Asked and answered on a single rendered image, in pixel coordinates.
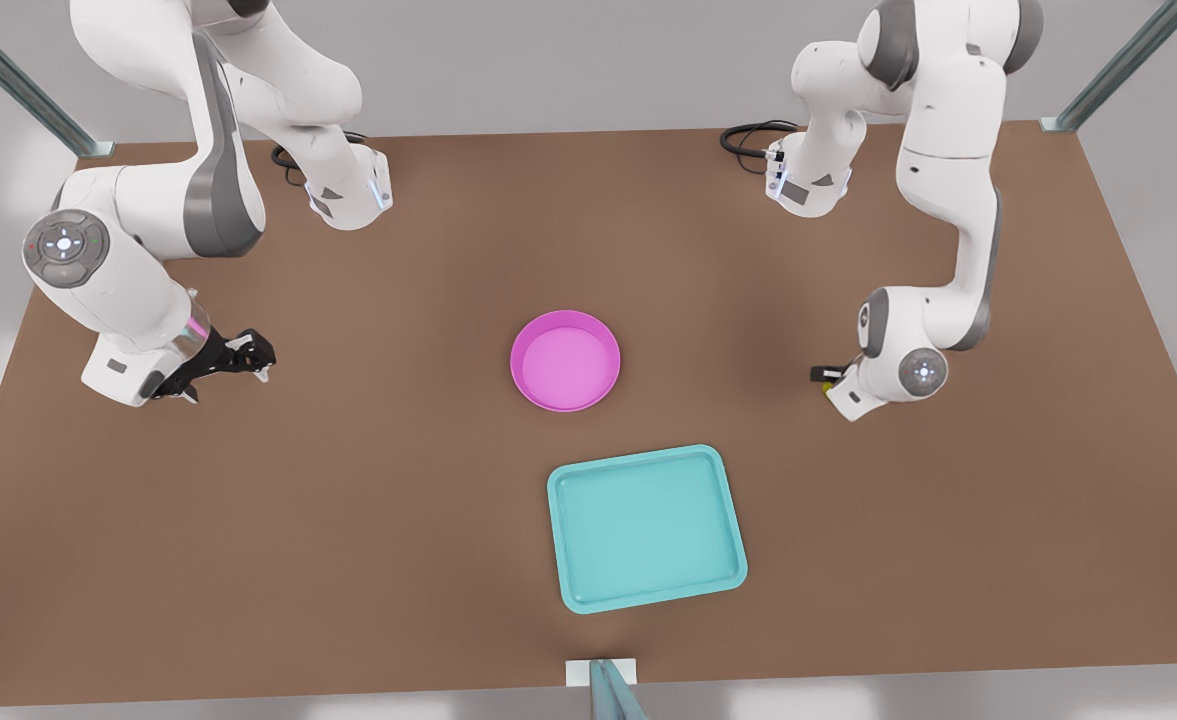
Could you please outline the pink round plate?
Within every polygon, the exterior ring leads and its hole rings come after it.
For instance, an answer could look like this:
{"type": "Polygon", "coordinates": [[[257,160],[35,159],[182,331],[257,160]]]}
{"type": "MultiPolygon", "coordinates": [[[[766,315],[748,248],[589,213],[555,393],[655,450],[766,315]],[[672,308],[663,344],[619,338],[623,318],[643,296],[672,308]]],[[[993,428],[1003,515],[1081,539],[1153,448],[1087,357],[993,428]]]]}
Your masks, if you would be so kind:
{"type": "Polygon", "coordinates": [[[576,413],[614,388],[623,355],[600,319],[557,309],[528,324],[512,342],[510,373],[523,396],[541,409],[576,413]]]}

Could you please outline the teal rectangular tray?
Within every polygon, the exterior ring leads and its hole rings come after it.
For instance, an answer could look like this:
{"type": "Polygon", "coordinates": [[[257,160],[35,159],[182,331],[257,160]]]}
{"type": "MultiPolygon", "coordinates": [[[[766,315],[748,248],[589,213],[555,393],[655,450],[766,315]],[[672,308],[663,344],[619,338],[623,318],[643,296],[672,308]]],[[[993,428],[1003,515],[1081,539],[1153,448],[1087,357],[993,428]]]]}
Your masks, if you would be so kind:
{"type": "Polygon", "coordinates": [[[561,602],[576,614],[733,591],[749,575],[720,452],[574,462],[547,480],[561,602]]]}

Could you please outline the silver frame post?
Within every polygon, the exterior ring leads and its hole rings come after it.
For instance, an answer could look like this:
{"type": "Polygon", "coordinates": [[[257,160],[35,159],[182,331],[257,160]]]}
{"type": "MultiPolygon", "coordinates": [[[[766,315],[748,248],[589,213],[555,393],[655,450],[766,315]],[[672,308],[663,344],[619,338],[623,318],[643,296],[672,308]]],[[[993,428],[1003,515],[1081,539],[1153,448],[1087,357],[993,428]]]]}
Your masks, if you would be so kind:
{"type": "Polygon", "coordinates": [[[4,49],[0,49],[0,88],[77,158],[109,158],[113,154],[114,144],[89,136],[4,49]]]}
{"type": "Polygon", "coordinates": [[[578,659],[565,662],[566,687],[587,687],[592,720],[649,720],[634,692],[636,659],[578,659]]]}
{"type": "Polygon", "coordinates": [[[1076,133],[1088,122],[1096,111],[1100,109],[1121,86],[1133,76],[1136,69],[1168,41],[1177,31],[1177,0],[1163,0],[1158,9],[1141,24],[1132,36],[1128,38],[1113,58],[1104,65],[1099,73],[1068,106],[1053,116],[1039,119],[1040,131],[1049,135],[1076,133]]]}

